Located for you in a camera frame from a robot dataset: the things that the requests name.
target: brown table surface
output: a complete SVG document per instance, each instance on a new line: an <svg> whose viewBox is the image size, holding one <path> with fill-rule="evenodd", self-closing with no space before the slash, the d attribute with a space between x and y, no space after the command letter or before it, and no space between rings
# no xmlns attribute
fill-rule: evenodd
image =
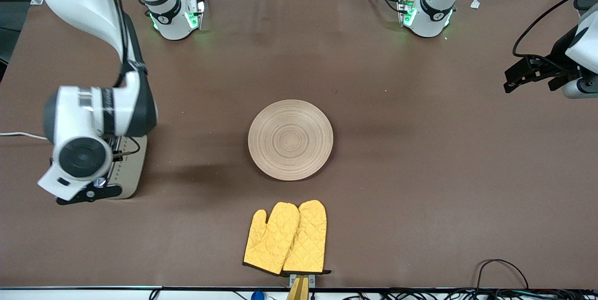
<svg viewBox="0 0 598 300"><path fill-rule="evenodd" d="M0 141L0 285L277 286L242 266L252 214L280 200L327 207L320 287L471 286L484 259L531 287L598 285L598 100L545 83L503 91L519 34L558 0L458 0L440 36L398 27L381 0L210 0L204 29L169 42L136 0L160 111L138 194L58 206L36 185L51 146ZM521 51L548 53L563 6ZM0 86L3 132L40 133L59 85L110 86L112 47L32 7ZM246 136L284 99L327 114L335 145L310 179L260 172ZM486 287L521 287L500 265Z"/></svg>

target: round wooden plate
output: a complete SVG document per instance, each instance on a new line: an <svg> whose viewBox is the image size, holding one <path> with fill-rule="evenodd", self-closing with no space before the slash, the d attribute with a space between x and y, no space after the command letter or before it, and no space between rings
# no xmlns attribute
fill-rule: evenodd
<svg viewBox="0 0 598 300"><path fill-rule="evenodd" d="M257 115L248 143L252 159L263 172L295 181L325 164L333 149L333 128L318 107L303 100L282 100Z"/></svg>

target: small white paper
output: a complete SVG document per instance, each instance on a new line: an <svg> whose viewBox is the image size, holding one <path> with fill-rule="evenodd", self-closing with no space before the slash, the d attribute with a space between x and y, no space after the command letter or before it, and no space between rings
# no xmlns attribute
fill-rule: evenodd
<svg viewBox="0 0 598 300"><path fill-rule="evenodd" d="M470 7L473 9L480 8L480 2L478 0L474 0L474 2L471 3Z"/></svg>

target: green led light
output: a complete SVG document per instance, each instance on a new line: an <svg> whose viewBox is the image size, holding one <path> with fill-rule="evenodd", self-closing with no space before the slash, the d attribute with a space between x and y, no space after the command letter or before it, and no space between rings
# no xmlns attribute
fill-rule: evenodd
<svg viewBox="0 0 598 300"><path fill-rule="evenodd" d="M191 27L192 29L197 28L198 24L197 24L197 16L193 15L193 14L188 14L185 13L185 17L189 23L189 27Z"/></svg>
<svg viewBox="0 0 598 300"><path fill-rule="evenodd" d="M154 23L154 29L159 30L158 29L158 24L156 24L156 20L154 19L154 15L152 15L151 13L149 14L149 18L151 19L151 21Z"/></svg>
<svg viewBox="0 0 598 300"><path fill-rule="evenodd" d="M409 13L407 13L405 15L405 19L403 20L404 25L406 26L410 26L413 23L413 19L415 18L416 15L416 8L413 7Z"/></svg>
<svg viewBox="0 0 598 300"><path fill-rule="evenodd" d="M447 25L449 25L449 21L450 21L450 16L453 14L453 11L451 10L450 13L448 13L447 15L447 20L444 23L444 26L446 27Z"/></svg>

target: yellow oven mitt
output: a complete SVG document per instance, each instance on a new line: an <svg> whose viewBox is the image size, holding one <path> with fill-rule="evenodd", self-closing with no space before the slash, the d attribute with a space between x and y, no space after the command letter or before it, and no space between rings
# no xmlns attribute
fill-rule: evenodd
<svg viewBox="0 0 598 300"><path fill-rule="evenodd" d="M266 221L265 210L254 214L249 228L243 265L279 275L299 225L299 210L278 202Z"/></svg>
<svg viewBox="0 0 598 300"><path fill-rule="evenodd" d="M319 200L299 206L299 227L282 270L285 274L325 274L326 209Z"/></svg>

